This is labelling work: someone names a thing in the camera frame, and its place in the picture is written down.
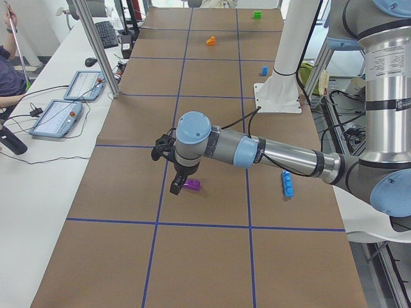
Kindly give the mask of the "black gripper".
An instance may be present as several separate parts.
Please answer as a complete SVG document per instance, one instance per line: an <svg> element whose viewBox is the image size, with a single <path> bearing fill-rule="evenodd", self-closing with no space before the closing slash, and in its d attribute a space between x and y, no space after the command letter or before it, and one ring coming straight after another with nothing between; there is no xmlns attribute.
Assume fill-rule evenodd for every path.
<svg viewBox="0 0 411 308"><path fill-rule="evenodd" d="M177 175L173 179L170 185L170 192L174 195L179 195L181 189L183 188L186 178L190 175L193 175L197 172L200 165L200 158L193 160L187 160L180 156L175 158L174 168L177 172Z"/></svg>

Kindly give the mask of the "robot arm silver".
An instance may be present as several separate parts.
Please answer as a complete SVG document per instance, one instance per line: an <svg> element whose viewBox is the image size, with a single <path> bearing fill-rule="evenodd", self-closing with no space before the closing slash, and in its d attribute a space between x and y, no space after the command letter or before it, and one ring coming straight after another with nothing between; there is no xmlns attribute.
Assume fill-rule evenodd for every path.
<svg viewBox="0 0 411 308"><path fill-rule="evenodd" d="M275 60L265 83L255 84L259 120L270 137L227 130L200 112L178 121L169 160L178 194L202 157L236 167L266 164L296 175L321 178L391 217L410 215L410 2L333 1L329 42L365 52L365 151L359 157L308 149L314 130L302 118L295 83L297 53L308 29L297 30L298 2L292 1Z"/></svg>

